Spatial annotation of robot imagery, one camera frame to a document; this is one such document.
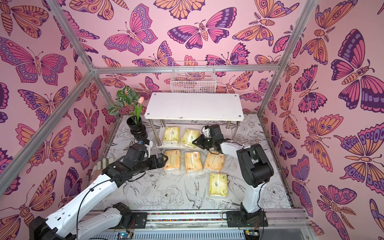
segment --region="yellow tissue pack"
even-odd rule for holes
[[[166,127],[163,143],[164,145],[177,145],[179,143],[179,127]]]
[[[192,142],[200,136],[200,131],[187,128],[180,140],[180,145],[194,149],[196,145]]]
[[[193,152],[185,152],[185,168],[187,173],[199,172],[203,170],[203,165],[200,160],[200,153]]]
[[[226,198],[228,195],[227,175],[211,172],[209,178],[209,196]]]
[[[212,151],[208,153],[207,159],[205,160],[204,169],[212,172],[220,172],[224,166],[224,154]]]
[[[168,161],[164,166],[164,170],[180,170],[180,150],[168,150],[165,152]]]

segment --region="black flower pot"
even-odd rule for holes
[[[141,117],[139,118],[139,122],[137,124],[133,120],[133,117],[129,117],[127,119],[127,125],[131,130],[131,134],[135,137],[137,141],[145,140],[148,138],[147,130],[141,120]]]

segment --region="table surface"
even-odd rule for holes
[[[146,119],[243,121],[238,94],[153,93]]]

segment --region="potted plant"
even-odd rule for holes
[[[131,130],[131,134],[136,140],[147,139],[147,131],[140,117],[143,107],[144,97],[140,97],[140,93],[136,93],[129,86],[123,87],[116,93],[116,104],[107,107],[110,115],[118,115],[121,112],[126,112],[128,109],[127,125]]]

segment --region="wire basket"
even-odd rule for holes
[[[173,93],[215,93],[216,92],[216,74],[215,62],[201,68],[188,69],[184,66],[176,66],[176,61],[172,63],[172,76],[170,79],[170,88]]]

